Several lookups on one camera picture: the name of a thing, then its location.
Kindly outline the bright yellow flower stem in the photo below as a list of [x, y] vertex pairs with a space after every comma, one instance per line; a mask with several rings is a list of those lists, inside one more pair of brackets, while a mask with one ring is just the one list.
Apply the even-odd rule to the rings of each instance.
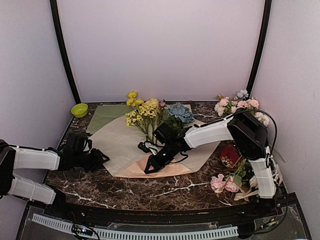
[[127, 95], [126, 105], [132, 108], [132, 111], [126, 113], [126, 126], [137, 127], [145, 135], [148, 134], [148, 122], [144, 117], [144, 101], [138, 98], [136, 91], [130, 91]]

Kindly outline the small yellow blossom sprig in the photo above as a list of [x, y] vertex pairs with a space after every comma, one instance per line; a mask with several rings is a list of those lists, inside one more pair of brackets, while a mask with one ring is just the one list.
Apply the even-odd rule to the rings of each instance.
[[158, 108], [150, 105], [134, 107], [133, 111], [126, 113], [126, 126], [138, 128], [146, 138], [155, 129], [158, 121]]

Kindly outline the left black frame post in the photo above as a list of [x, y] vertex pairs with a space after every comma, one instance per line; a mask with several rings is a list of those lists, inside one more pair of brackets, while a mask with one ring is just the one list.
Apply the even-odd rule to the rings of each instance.
[[64, 40], [64, 35], [63, 35], [63, 30], [62, 30], [62, 25], [61, 25], [61, 20], [60, 20], [60, 15], [59, 15], [59, 10], [58, 10], [58, 1], [57, 0], [50, 0], [50, 9], [51, 9], [51, 15], [52, 15], [52, 20], [53, 20], [53, 26], [55, 30], [55, 35], [58, 43], [58, 48], [61, 56], [61, 60], [63, 63], [63, 67], [65, 70], [65, 74], [67, 77], [67, 81], [73, 96], [73, 99], [76, 104], [81, 103], [81, 98], [76, 86], [76, 82], [72, 73], [72, 68], [71, 64], [69, 61], [68, 53], [67, 53], [67, 48]]

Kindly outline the blue fake flower stem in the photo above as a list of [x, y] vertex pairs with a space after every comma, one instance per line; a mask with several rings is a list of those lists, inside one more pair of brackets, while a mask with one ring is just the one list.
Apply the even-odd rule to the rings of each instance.
[[185, 125], [195, 121], [191, 110], [179, 102], [168, 107], [164, 111], [162, 119], [165, 124], [177, 133], [180, 133]]

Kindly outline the green plastic bowl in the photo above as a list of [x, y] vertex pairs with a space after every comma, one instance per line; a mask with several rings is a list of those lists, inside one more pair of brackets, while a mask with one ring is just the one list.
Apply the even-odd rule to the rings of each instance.
[[71, 113], [75, 118], [83, 118], [88, 114], [88, 105], [86, 103], [76, 104], [71, 109]]

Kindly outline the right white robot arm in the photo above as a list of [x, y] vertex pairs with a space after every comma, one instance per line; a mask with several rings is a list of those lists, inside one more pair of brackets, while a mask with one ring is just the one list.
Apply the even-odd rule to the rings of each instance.
[[168, 165], [177, 154], [220, 141], [234, 141], [242, 156], [250, 163], [257, 180], [258, 195], [263, 200], [255, 205], [255, 213], [266, 217], [275, 208], [272, 200], [276, 194], [275, 165], [272, 160], [274, 145], [269, 144], [268, 130], [251, 109], [239, 108], [220, 120], [184, 128], [175, 132], [161, 123], [153, 136], [163, 144], [148, 157], [144, 173], [156, 173]]

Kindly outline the pale yellow flower stem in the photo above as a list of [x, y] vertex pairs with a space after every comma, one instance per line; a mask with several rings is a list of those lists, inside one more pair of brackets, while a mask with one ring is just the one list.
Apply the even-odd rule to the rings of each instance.
[[156, 98], [150, 98], [147, 100], [144, 105], [145, 113], [143, 114], [148, 123], [148, 136], [151, 141], [154, 137], [152, 132], [158, 127], [159, 122], [161, 121], [161, 107], [159, 100]]

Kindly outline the red floral tin lid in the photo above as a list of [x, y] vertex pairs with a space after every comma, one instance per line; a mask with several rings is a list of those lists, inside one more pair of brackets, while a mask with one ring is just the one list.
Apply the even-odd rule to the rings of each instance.
[[230, 170], [237, 170], [243, 160], [244, 157], [235, 144], [228, 144], [220, 151], [220, 161]]

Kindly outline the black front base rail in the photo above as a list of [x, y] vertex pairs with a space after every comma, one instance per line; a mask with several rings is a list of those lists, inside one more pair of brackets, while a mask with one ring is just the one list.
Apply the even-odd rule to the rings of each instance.
[[148, 198], [129, 194], [114, 196], [115, 204], [110, 199], [102, 202], [79, 199], [72, 203], [68, 198], [66, 205], [70, 209], [67, 221], [75, 220], [88, 225], [105, 225], [108, 222], [128, 222], [139, 224], [165, 223], [200, 223], [214, 221], [220, 224], [249, 224], [254, 220], [266, 221], [275, 217], [278, 221], [304, 221], [303, 212], [295, 193], [281, 193], [276, 197], [275, 206], [270, 212], [258, 213], [257, 197], [251, 196], [248, 201], [234, 200], [235, 194], [223, 192], [221, 195], [207, 194], [185, 196], [171, 193]]

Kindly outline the pink fake flower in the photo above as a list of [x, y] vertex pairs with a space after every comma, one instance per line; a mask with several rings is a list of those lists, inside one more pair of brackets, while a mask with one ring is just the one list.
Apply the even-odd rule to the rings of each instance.
[[244, 159], [241, 163], [238, 163], [237, 169], [233, 172], [223, 175], [219, 173], [217, 176], [212, 176], [210, 186], [216, 194], [220, 194], [223, 191], [231, 193], [243, 192], [243, 177], [247, 174], [246, 171], [247, 160]]

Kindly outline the green wrapping paper sheet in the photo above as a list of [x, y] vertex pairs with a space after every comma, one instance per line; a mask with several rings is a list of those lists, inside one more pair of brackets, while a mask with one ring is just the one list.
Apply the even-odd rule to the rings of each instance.
[[94, 134], [113, 120], [124, 116], [133, 109], [127, 105], [99, 105], [86, 129], [87, 134]]

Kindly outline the black frame post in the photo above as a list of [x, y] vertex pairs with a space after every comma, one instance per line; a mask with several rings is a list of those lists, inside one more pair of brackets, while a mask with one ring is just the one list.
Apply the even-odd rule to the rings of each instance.
[[252, 94], [255, 80], [258, 74], [261, 58], [263, 55], [263, 50], [264, 50], [264, 45], [266, 41], [268, 25], [269, 25], [269, 20], [271, 15], [271, 8], [272, 8], [272, 0], [265, 0], [257, 47], [256, 47], [250, 75], [248, 78], [247, 86], [246, 86], [246, 90], [249, 96], [251, 96]]
[[61, 20], [60, 20], [60, 15], [59, 15], [59, 10], [58, 10], [58, 1], [57, 0], [50, 0], [50, 9], [51, 9], [51, 15], [52, 15], [52, 20], [53, 20], [53, 26], [55, 30], [55, 35], [58, 43], [58, 48], [61, 56], [61, 60], [63, 63], [63, 67], [65, 70], [65, 74], [67, 77], [67, 81], [73, 96], [73, 99], [76, 104], [81, 103], [81, 98], [76, 86], [76, 82], [72, 73], [72, 68], [71, 64], [69, 61], [68, 53], [67, 53], [67, 48], [64, 40], [64, 35], [63, 35], [63, 30], [62, 30], [62, 25], [61, 25]]

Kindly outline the dusty pink rose stem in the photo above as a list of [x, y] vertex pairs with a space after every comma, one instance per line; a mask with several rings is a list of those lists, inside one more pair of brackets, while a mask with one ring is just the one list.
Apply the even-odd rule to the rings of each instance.
[[167, 107], [167, 103], [166, 101], [163, 99], [161, 101], [159, 101], [159, 117], [162, 119], [164, 116], [164, 113], [166, 111], [166, 107]]

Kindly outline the pink wrapping paper stack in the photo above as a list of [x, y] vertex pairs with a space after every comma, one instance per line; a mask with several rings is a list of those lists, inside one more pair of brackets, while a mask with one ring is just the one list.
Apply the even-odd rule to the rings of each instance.
[[184, 107], [188, 108], [190, 112], [192, 112], [192, 108], [191, 108], [191, 105], [190, 104], [184, 104], [183, 105]]

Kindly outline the beige wrapping paper sheet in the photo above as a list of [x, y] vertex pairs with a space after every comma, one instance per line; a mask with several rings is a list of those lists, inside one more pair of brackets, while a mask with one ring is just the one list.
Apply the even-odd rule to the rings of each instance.
[[92, 146], [109, 157], [103, 164], [113, 177], [119, 178], [164, 178], [195, 173], [207, 162], [219, 142], [206, 144], [188, 151], [188, 158], [180, 163], [166, 165], [156, 173], [144, 170], [149, 154], [138, 148], [145, 135], [136, 127], [126, 125], [126, 116], [119, 117], [94, 133]]

